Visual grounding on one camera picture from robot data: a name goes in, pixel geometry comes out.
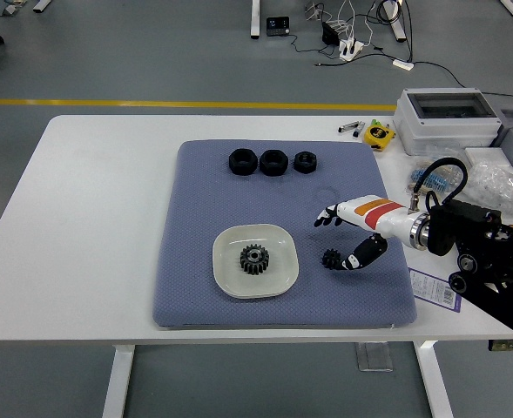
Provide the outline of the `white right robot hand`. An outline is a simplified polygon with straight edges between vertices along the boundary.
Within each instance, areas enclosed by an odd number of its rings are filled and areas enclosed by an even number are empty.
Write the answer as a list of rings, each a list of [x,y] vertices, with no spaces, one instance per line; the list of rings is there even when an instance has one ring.
[[[428,220],[425,213],[412,212],[392,200],[375,195],[328,206],[314,222],[316,226],[348,223],[371,232],[371,235],[345,258],[334,249],[326,250],[321,263],[332,270],[361,269],[387,251],[387,239],[391,237],[398,238],[405,246],[422,250],[425,245],[421,242],[420,234]]]

